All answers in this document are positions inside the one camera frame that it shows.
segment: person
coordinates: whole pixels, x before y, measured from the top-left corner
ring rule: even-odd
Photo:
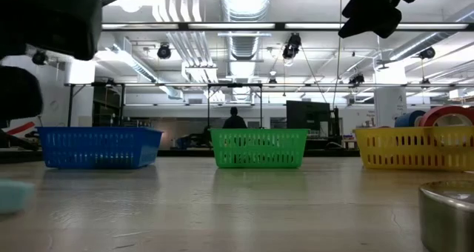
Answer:
[[[224,129],[247,129],[247,125],[242,117],[238,116],[237,107],[230,108],[230,118],[226,119]]]

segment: red and white object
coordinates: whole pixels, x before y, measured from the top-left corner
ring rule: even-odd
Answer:
[[[420,127],[473,126],[474,110],[457,107],[435,107],[421,118]]]

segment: camera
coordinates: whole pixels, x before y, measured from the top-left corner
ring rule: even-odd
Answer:
[[[156,55],[159,59],[169,59],[171,57],[170,44],[161,43]]]

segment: wooden table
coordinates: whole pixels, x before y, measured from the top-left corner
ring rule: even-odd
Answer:
[[[421,252],[418,185],[468,173],[365,170],[359,158],[300,170],[218,170],[212,158],[158,158],[141,170],[0,165],[36,184],[0,221],[2,252]]]

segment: overhead camera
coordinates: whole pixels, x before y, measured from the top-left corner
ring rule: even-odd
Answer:
[[[301,37],[299,33],[291,33],[290,39],[287,45],[284,46],[283,58],[292,59],[298,54],[299,47],[301,46]]]
[[[420,84],[431,84],[429,79],[422,79]],[[421,89],[427,89],[428,86],[421,86]]]
[[[161,43],[156,54],[160,59],[169,59],[171,57],[170,44]]]
[[[36,53],[31,58],[31,61],[38,66],[45,66],[47,64],[48,57],[46,56],[46,51],[37,50]]]
[[[364,75],[362,75],[362,73],[355,75],[354,77],[352,77],[349,80],[349,84],[361,84],[361,83],[364,83],[364,82],[365,82],[365,79],[364,79]]]
[[[426,50],[421,51],[416,57],[420,59],[432,59],[436,56],[436,51],[433,47],[427,48]]]

